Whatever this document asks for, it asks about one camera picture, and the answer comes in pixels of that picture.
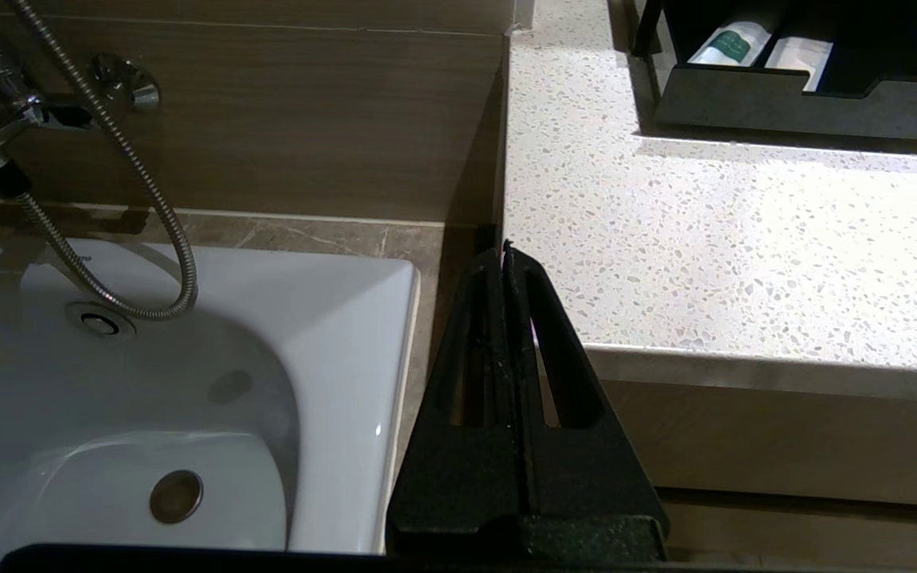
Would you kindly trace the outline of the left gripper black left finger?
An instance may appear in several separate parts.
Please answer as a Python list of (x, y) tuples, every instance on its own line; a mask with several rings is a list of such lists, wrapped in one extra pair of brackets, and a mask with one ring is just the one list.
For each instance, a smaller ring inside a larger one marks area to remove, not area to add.
[(500, 254), (466, 266), (387, 509), (390, 550), (472, 550), (521, 508)]

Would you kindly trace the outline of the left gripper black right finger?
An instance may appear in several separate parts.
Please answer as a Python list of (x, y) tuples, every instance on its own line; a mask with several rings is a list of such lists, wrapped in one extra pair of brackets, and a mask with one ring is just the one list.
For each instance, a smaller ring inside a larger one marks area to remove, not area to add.
[(666, 514), (538, 261), (506, 247), (528, 550), (662, 550)]

